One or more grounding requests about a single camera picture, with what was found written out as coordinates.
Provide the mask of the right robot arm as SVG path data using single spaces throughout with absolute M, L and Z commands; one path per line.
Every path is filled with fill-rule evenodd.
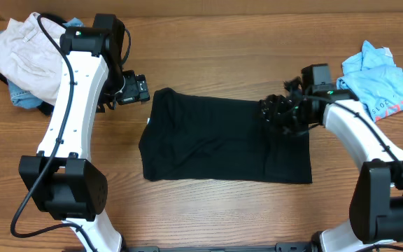
M 308 242 L 279 243 L 276 251 L 402 251 L 403 150 L 376 126 L 353 91 L 336 88 L 327 64 L 303 68 L 284 88 L 288 96 L 260 101 L 265 127 L 302 135 L 302 125 L 322 125 L 339 138 L 360 175 L 347 221 Z

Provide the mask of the black t-shirt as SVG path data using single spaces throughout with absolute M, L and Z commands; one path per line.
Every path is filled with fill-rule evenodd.
M 257 101 L 154 93 L 139 150 L 149 181 L 245 180 L 310 184 L 309 134 L 276 130 Z

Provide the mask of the light blue printed t-shirt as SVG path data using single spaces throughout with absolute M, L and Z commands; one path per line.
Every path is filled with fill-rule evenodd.
M 387 47 L 364 41 L 359 53 L 341 64 L 343 76 L 337 89 L 351 90 L 374 121 L 403 111 L 403 69 Z

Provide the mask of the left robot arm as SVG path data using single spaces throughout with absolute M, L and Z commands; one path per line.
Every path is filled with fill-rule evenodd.
M 85 251 L 126 251 L 105 206 L 108 181 L 92 164 L 97 113 L 146 102 L 146 78 L 125 71 L 131 36 L 113 14 L 98 14 L 91 27 L 68 27 L 54 42 L 63 69 L 48 130 L 34 156 L 22 156 L 19 173 L 26 201 L 70 228 Z

